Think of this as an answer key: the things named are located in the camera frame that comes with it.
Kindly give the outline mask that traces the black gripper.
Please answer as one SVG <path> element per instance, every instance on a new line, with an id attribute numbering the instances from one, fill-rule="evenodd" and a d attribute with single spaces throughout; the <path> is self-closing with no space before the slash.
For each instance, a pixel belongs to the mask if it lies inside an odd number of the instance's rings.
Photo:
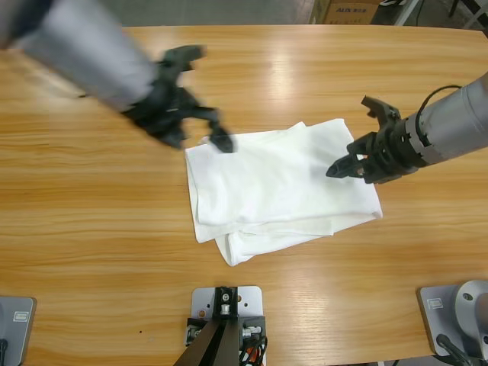
<path id="1" fill-rule="evenodd" d="M 327 170 L 330 178 L 363 178 L 366 183 L 386 183 L 409 175 L 426 162 L 414 150 L 406 132 L 406 122 L 399 114 L 378 117 L 379 129 L 346 146 L 347 154 Z"/>
<path id="2" fill-rule="evenodd" d="M 233 153 L 234 142 L 220 125 L 220 112 L 205 107 L 186 89 L 159 77 L 146 98 L 134 104 L 123 115 L 147 135 L 175 149 L 187 139 L 182 123 L 195 118 L 208 122 L 209 141 L 222 153 Z"/>

